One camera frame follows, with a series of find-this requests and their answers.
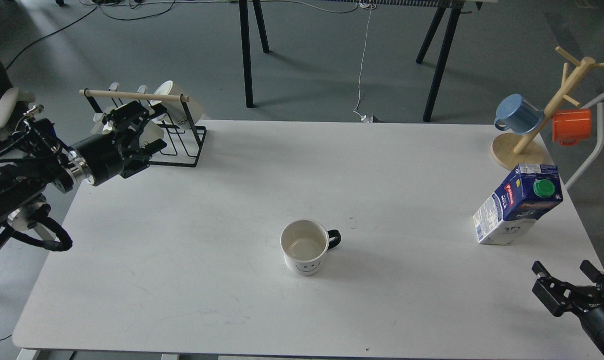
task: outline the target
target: white cable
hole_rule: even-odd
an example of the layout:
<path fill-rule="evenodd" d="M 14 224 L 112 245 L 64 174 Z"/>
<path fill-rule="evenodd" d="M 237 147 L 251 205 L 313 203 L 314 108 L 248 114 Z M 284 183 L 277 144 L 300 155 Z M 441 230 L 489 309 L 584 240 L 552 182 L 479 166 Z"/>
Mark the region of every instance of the white cable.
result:
<path fill-rule="evenodd" d="M 359 80 L 357 82 L 357 95 L 358 95 L 357 105 L 353 109 L 353 112 L 355 114 L 358 114 L 361 120 L 364 120 L 365 116 L 362 116 L 362 114 L 357 112 L 357 109 L 359 108 L 359 102 L 361 102 L 361 100 L 362 100 L 361 85 L 362 85 L 362 71 L 364 70 L 364 55 L 366 54 L 366 43 L 368 43 L 368 25 L 370 25 L 370 23 L 371 23 L 371 14 L 373 13 L 374 8 L 375 7 L 363 7 L 363 9 L 368 9 L 368 21 L 366 22 L 366 34 L 364 35 L 364 50 L 362 51 L 362 61 L 359 64 Z"/>

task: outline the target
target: table leg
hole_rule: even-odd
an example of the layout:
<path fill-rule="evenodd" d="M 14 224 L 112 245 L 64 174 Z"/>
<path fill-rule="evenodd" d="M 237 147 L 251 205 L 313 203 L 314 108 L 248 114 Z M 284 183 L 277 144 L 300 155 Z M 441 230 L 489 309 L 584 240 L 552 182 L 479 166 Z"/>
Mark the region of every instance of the table leg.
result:
<path fill-rule="evenodd" d="M 35 360 L 39 355 L 39 350 L 21 349 L 17 360 Z"/>
<path fill-rule="evenodd" d="M 268 39 L 266 38 L 266 28 L 264 27 L 264 16 L 261 12 L 260 0 L 253 0 L 253 8 L 255 9 L 255 18 L 258 21 L 258 30 L 260 31 L 262 50 L 265 54 L 268 54 L 270 53 L 270 49 L 268 48 Z"/>
<path fill-rule="evenodd" d="M 433 76 L 433 82 L 430 85 L 426 109 L 424 109 L 423 121 L 425 123 L 430 121 L 430 116 L 432 115 L 433 108 L 435 107 L 437 92 L 439 91 L 439 85 L 442 82 L 442 75 L 444 74 L 444 69 L 446 68 L 446 60 L 448 60 L 448 52 L 451 50 L 451 44 L 453 43 L 453 37 L 455 36 L 455 28 L 457 28 L 457 20 L 459 20 L 461 13 L 462 9 L 451 9 L 451 16 L 448 18 L 448 25 L 444 34 L 442 49 L 439 52 L 439 59 L 437 59 L 435 75 Z"/>
<path fill-rule="evenodd" d="M 433 41 L 435 32 L 437 32 L 437 28 L 439 27 L 439 22 L 442 21 L 442 17 L 444 16 L 445 11 L 445 7 L 437 8 L 435 16 L 433 16 L 433 21 L 430 23 L 430 27 L 428 28 L 428 32 L 426 33 L 426 37 L 424 38 L 424 42 L 422 43 L 422 47 L 420 48 L 418 58 L 415 59 L 415 62 L 417 64 L 421 64 L 422 61 L 424 61 L 424 57 L 426 55 L 426 52 L 428 51 L 428 47 L 430 46 L 431 41 Z"/>
<path fill-rule="evenodd" d="M 240 29 L 242 31 L 242 59 L 244 60 L 244 91 L 246 93 L 246 107 L 254 108 L 248 0 L 240 0 Z"/>

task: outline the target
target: green bottle cap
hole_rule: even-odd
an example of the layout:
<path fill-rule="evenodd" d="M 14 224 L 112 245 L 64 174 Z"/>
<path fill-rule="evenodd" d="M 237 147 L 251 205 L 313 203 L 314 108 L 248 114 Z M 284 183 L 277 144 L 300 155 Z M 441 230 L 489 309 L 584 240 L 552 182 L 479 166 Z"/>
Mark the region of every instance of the green bottle cap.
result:
<path fill-rule="evenodd" d="M 548 180 L 548 178 L 543 178 L 542 180 L 537 180 L 535 184 L 533 184 L 533 191 L 540 198 L 550 198 L 555 194 L 555 185 L 553 182 Z"/>

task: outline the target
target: mug tree base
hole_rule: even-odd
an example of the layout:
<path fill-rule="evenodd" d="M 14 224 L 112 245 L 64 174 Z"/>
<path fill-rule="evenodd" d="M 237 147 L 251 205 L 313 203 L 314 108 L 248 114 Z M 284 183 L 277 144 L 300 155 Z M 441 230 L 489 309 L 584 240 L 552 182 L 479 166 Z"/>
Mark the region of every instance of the mug tree base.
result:
<path fill-rule="evenodd" d="M 508 132 L 493 140 L 491 154 L 498 164 L 512 170 L 517 164 L 544 164 L 546 151 L 534 141 L 528 144 L 523 153 L 515 153 L 514 148 L 522 135 Z"/>

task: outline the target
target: mug handle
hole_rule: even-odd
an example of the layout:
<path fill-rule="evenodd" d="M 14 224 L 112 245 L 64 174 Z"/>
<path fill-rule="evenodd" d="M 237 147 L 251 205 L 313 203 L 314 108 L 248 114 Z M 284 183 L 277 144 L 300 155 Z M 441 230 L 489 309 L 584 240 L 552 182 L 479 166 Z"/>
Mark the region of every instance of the mug handle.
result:
<path fill-rule="evenodd" d="M 495 118 L 495 127 L 498 128 L 498 130 L 500 130 L 501 132 L 505 132 L 506 130 L 510 129 L 510 126 L 508 125 L 501 125 L 499 123 L 500 120 L 501 119 L 498 117 Z"/>
<path fill-rule="evenodd" d="M 337 230 L 328 230 L 327 233 L 329 233 L 329 250 L 331 250 L 340 244 L 341 234 Z"/>

